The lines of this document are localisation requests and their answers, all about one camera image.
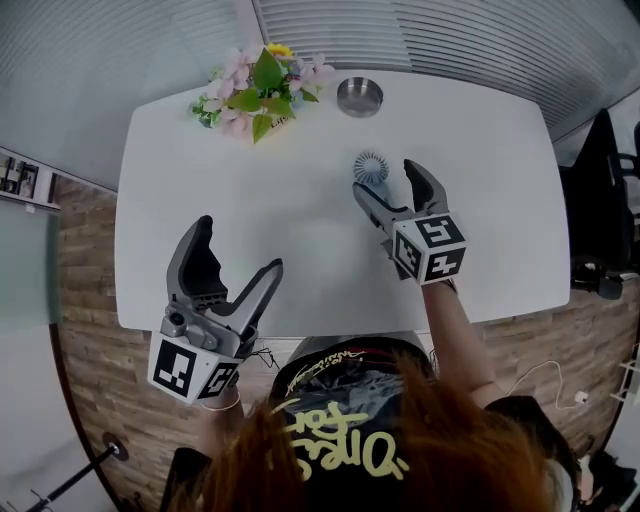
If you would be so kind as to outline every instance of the office chair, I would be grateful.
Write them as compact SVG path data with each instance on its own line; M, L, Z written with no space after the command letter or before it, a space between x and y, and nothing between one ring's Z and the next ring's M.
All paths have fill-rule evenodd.
M640 177L639 169L637 157L618 153L611 118L601 110L573 166L560 168L572 288L617 299L621 274L637 270L640 249L633 247L634 216L624 177Z

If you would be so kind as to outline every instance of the flower bouquet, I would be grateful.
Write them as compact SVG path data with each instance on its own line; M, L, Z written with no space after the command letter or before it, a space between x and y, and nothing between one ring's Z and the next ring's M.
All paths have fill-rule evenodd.
M323 55L305 62L281 44L232 48L224 68L214 68L211 83L192 110L207 128L221 125L223 133L237 137L251 133L255 144L295 118L302 101L317 102L315 94L333 71Z

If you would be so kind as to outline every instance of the red hair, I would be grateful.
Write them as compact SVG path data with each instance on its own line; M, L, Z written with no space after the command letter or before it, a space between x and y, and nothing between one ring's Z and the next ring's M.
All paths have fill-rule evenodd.
M412 360L401 357L397 364L404 379L397 440L411 468L398 509L553 509L549 454L519 425L478 408L450 383L430 379ZM254 408L195 491L177 490L172 512L305 510L301 470L282 415L272 413L274 405ZM196 507L200 495L201 508Z

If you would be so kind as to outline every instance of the floor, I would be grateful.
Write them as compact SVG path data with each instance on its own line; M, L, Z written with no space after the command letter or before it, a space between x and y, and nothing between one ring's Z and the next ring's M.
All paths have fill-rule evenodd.
M76 407L87 434L101 451L104 431L120 437L130 452L126 463L108 461L105 474L121 498L142 495L145 510L158 508L167 470L178 446L194 441L195 408L181 405L146 382L149 333L118 325L113 244L116 197L62 180L59 276L62 319L60 341ZM533 315L478 325L503 386L510 388L529 368L547 359L562 365L561 406L573 404L579 390L587 405L554 407L558 373L553 365L537 370L518 388L533 394L578 452L589 435L601 443L613 421L620 362L630 358L638 320L637 282L625 285L619 301L574 292L568 305ZM265 339L284 362L297 340ZM260 359L243 365L240 389L248 406L263 396L276 369Z

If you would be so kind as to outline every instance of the yellow graffiti print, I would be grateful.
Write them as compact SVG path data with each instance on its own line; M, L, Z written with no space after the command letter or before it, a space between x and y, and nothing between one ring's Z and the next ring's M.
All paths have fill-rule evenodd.
M282 410L287 405L298 402L294 398L278 406L274 412ZM309 460L318 460L320 466L331 471L342 464L363 466L374 477L393 475L402 480L402 471L408 471L409 466L400 457L395 458L396 441L387 432L375 432L370 434L361 446L361 432L357 428L349 429L349 423L364 421L369 418L367 413L342 414L337 402L329 402L327 410L317 409L306 412L298 412L295 415L295 423L285 428L285 432L305 434L307 430L316 438L299 438L292 441L294 448L304 448ZM326 432L323 428L331 426L332 432ZM373 462L373 448L376 442L387 445L387 451L382 462L377 466ZM308 461L298 458L298 464L302 469L302 478L307 481L311 478L313 470Z

